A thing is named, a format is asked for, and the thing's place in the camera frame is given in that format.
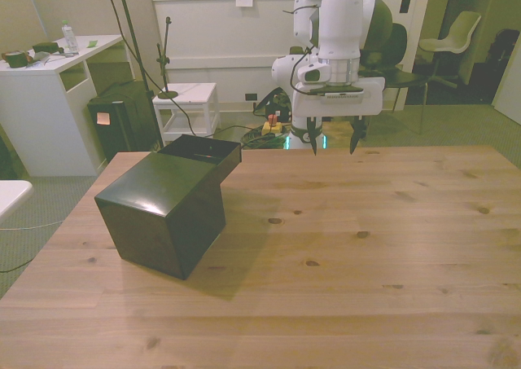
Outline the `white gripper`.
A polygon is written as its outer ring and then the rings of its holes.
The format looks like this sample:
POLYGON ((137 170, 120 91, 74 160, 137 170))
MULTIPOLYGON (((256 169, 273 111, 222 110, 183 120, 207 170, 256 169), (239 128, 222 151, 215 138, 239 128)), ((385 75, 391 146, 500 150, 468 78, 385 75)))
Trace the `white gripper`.
POLYGON ((307 117, 309 142, 317 155, 317 138, 322 134, 322 121, 317 117, 355 116, 351 122, 350 153, 353 154, 360 139, 367 134, 366 117, 378 115, 383 109, 383 77, 363 77, 353 84, 362 92, 333 92, 308 95, 295 91, 292 99, 293 117, 307 117))

